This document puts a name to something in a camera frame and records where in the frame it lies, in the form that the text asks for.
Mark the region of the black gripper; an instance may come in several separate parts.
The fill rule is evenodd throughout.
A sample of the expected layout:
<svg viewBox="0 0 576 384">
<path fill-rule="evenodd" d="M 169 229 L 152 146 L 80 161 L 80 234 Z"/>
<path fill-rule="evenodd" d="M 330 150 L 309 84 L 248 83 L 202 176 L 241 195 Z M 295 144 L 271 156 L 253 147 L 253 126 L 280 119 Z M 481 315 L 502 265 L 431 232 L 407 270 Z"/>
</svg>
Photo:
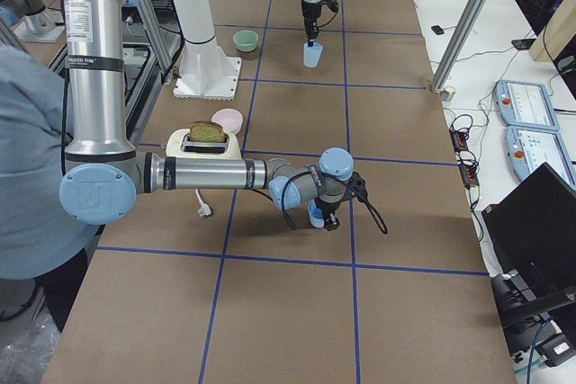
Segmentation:
<svg viewBox="0 0 576 384">
<path fill-rule="evenodd" d="M 340 221 L 336 214 L 342 200 L 342 194 L 323 195 L 314 199 L 315 205 L 323 218 L 323 227 L 327 231 L 333 231 L 340 227 Z"/>
<path fill-rule="evenodd" d="M 302 2 L 301 11 L 307 34 L 307 46 L 311 48 L 318 37 L 317 21 L 321 17 L 321 4 Z"/>
</svg>

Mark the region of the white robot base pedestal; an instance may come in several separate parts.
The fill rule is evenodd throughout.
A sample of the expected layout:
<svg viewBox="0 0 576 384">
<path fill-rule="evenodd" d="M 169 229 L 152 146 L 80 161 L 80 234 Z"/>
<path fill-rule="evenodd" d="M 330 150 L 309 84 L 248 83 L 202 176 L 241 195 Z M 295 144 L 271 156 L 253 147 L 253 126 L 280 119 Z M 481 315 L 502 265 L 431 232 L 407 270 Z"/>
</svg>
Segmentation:
<svg viewBox="0 0 576 384">
<path fill-rule="evenodd" d="M 242 60 L 218 44 L 209 0 L 173 0 L 184 47 L 175 84 L 176 98 L 232 100 Z"/>
</svg>

